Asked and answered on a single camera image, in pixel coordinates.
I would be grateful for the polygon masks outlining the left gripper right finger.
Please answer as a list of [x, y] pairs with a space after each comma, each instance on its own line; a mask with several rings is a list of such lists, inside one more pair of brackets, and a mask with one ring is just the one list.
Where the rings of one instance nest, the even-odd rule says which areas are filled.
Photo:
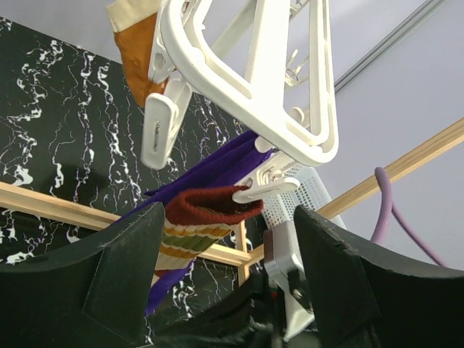
[[462, 347], [463, 272], [400, 255], [298, 206], [322, 347]]

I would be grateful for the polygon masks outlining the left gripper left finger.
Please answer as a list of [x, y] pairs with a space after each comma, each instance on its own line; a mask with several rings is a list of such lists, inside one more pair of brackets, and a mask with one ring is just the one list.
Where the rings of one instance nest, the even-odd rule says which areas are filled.
[[165, 209], [1, 266], [3, 347], [143, 347]]

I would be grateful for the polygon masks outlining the purple sock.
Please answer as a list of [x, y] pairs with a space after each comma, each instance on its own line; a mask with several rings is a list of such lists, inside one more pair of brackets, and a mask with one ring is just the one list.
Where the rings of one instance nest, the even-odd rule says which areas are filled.
[[[182, 191], [188, 189], [210, 189], [224, 186], [242, 186], [241, 179], [263, 164], [271, 156], [255, 148], [257, 134], [248, 130], [220, 147], [216, 152], [185, 172], [175, 181], [146, 192], [146, 200], [130, 211], [134, 215], [151, 204], [160, 202], [166, 206]], [[161, 279], [151, 284], [145, 309], [146, 315], [153, 314], [171, 288], [190, 271], [192, 260], [187, 268], [171, 270]]]

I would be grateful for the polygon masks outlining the white plastic clip hanger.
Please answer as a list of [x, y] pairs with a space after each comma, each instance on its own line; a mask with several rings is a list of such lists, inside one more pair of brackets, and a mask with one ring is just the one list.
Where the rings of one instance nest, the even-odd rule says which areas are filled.
[[[209, 1], [163, 1], [157, 14], [149, 78], [166, 82], [146, 98], [141, 160], [161, 169], [177, 139], [191, 95], [197, 91], [257, 134], [255, 148], [276, 148], [269, 160], [241, 179], [233, 200], [247, 203], [292, 191], [285, 172], [295, 163], [330, 162], [339, 148], [327, 1], [250, 1], [209, 45], [203, 22]], [[308, 110], [283, 107], [289, 23], [309, 10]]]

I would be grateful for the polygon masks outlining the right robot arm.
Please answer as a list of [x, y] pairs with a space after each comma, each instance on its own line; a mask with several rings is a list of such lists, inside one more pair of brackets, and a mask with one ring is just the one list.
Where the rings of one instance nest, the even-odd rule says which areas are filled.
[[149, 316], [154, 347], [320, 347], [318, 335], [307, 330], [290, 336], [289, 303], [294, 299], [304, 314], [311, 314], [305, 276], [288, 273], [286, 293], [264, 274], [253, 274], [243, 286], [221, 302], [190, 319]]

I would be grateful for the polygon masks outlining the white plastic basket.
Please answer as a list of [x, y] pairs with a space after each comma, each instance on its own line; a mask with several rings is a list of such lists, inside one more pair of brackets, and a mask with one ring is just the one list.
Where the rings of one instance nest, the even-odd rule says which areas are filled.
[[331, 201], [331, 196], [315, 168], [298, 164], [288, 169], [283, 177], [297, 179], [300, 185], [296, 190], [279, 193], [264, 200], [262, 216], [268, 228], [292, 221], [296, 206], [303, 205], [307, 209], [318, 210]]

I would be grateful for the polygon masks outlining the orange sock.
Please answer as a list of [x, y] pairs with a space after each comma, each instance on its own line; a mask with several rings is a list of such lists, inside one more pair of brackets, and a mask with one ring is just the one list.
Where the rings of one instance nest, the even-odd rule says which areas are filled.
[[117, 0], [106, 6], [123, 72], [136, 103], [143, 107], [151, 93], [163, 94], [167, 81], [149, 78], [157, 13], [160, 0]]

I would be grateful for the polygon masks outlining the wooden hanging rack frame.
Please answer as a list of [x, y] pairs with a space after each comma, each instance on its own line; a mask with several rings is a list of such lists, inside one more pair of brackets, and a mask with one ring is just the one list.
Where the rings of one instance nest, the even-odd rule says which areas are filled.
[[[386, 166], [386, 171], [391, 181], [395, 182], [462, 141], [463, 120], [460, 119]], [[371, 176], [321, 207], [317, 213], [325, 218], [334, 218], [378, 191], [377, 181]], [[118, 215], [109, 212], [4, 182], [1, 183], [1, 207], [92, 231], [100, 231], [119, 219]], [[262, 245], [248, 252], [244, 242], [245, 236], [246, 229], [244, 224], [241, 224], [237, 249], [215, 244], [200, 257], [236, 266], [239, 269], [239, 283], [243, 283], [249, 277], [249, 268], [265, 256]]]

